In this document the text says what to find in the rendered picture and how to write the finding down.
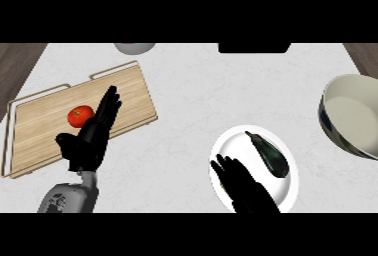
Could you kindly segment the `white plate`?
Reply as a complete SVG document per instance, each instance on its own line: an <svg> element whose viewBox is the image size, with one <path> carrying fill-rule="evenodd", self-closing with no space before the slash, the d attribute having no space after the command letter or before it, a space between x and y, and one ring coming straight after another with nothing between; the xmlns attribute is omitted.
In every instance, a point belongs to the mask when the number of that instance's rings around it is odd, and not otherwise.
<svg viewBox="0 0 378 256"><path fill-rule="evenodd" d="M256 181L265 186L280 211L289 213L299 195L299 168L280 137L263 127L238 125L219 136L210 153L238 159Z"/></svg>

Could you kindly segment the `red tomato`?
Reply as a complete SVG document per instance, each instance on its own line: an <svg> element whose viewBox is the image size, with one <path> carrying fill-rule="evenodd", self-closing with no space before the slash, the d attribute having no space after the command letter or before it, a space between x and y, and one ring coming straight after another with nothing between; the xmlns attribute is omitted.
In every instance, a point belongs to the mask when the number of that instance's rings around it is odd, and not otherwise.
<svg viewBox="0 0 378 256"><path fill-rule="evenodd" d="M82 128L86 121L95 116L91 106L77 106L69 113L69 123L74 128Z"/></svg>

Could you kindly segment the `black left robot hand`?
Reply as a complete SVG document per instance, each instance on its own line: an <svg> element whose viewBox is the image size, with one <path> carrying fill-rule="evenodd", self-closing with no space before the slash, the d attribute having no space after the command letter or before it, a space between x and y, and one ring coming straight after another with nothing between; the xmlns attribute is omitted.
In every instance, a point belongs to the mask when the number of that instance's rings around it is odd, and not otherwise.
<svg viewBox="0 0 378 256"><path fill-rule="evenodd" d="M95 172L103 164L110 131L123 102L117 87L111 86L103 97L95 116L86 121L77 135L60 133L57 143L63 157L70 161L72 172Z"/></svg>

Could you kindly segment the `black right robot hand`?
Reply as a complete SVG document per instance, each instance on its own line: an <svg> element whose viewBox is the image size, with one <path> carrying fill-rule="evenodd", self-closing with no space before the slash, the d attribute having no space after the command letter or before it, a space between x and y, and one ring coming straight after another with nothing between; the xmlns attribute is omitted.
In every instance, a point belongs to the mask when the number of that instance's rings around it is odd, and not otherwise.
<svg viewBox="0 0 378 256"><path fill-rule="evenodd" d="M278 214L280 208L263 186L238 159L216 155L210 161L237 213Z"/></svg>

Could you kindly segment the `large beige bowl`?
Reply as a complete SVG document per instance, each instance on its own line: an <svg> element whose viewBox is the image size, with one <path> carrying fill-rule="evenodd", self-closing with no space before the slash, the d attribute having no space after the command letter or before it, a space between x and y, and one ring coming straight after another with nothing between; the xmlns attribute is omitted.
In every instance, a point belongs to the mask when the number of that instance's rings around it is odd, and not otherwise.
<svg viewBox="0 0 378 256"><path fill-rule="evenodd" d="M318 117L334 144L378 161L378 79L358 74L336 77L324 89Z"/></svg>

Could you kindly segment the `wooden cutting board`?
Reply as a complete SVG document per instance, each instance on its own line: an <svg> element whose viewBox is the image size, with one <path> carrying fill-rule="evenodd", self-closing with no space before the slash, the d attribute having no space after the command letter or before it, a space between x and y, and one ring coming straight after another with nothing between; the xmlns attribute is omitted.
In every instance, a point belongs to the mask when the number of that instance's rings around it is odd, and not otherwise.
<svg viewBox="0 0 378 256"><path fill-rule="evenodd" d="M18 178L63 159L55 137L76 134L95 112L110 87L123 105L110 132L117 137L159 119L138 61L61 84L8 103L0 177Z"/></svg>

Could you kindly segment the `black appliance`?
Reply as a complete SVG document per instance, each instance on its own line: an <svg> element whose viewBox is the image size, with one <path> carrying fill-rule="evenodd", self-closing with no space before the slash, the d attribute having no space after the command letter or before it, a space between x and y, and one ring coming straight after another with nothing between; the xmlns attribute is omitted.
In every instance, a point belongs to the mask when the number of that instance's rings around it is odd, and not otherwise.
<svg viewBox="0 0 378 256"><path fill-rule="evenodd" d="M230 54L286 53L290 43L221 43L219 52Z"/></svg>

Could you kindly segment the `small grey bowl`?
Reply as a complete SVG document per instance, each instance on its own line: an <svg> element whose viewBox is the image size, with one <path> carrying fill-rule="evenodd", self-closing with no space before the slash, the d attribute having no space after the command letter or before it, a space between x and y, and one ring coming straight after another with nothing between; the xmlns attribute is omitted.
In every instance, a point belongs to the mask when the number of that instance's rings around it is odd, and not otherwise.
<svg viewBox="0 0 378 256"><path fill-rule="evenodd" d="M116 48L128 55L139 55L147 53L153 48L154 43L117 43Z"/></svg>

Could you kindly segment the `dark green squash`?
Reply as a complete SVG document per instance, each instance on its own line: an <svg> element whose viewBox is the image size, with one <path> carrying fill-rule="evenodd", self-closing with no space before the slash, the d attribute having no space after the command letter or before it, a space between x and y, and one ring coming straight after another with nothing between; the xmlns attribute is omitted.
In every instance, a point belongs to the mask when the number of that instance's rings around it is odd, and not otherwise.
<svg viewBox="0 0 378 256"><path fill-rule="evenodd" d="M280 149L259 134L253 134L252 132L246 132L246 134L252 139L252 143L258 149L271 174L277 178L286 178L290 173L290 164Z"/></svg>

